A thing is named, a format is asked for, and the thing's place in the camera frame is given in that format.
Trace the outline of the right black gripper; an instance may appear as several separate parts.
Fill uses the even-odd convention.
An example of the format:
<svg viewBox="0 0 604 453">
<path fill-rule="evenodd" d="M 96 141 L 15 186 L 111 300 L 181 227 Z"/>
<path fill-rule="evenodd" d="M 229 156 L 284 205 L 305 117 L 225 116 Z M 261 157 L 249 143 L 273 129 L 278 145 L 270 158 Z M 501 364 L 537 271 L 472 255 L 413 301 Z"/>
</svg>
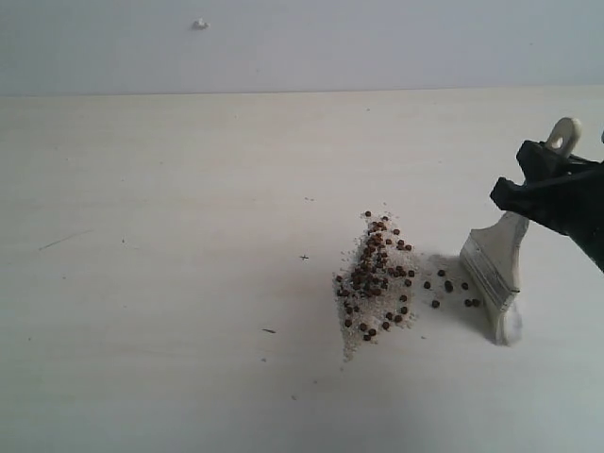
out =
<svg viewBox="0 0 604 453">
<path fill-rule="evenodd" d="M 496 206 L 570 237 L 603 271 L 603 162 L 532 141 L 516 160 L 525 184 L 499 178 L 490 193 Z"/>
</svg>

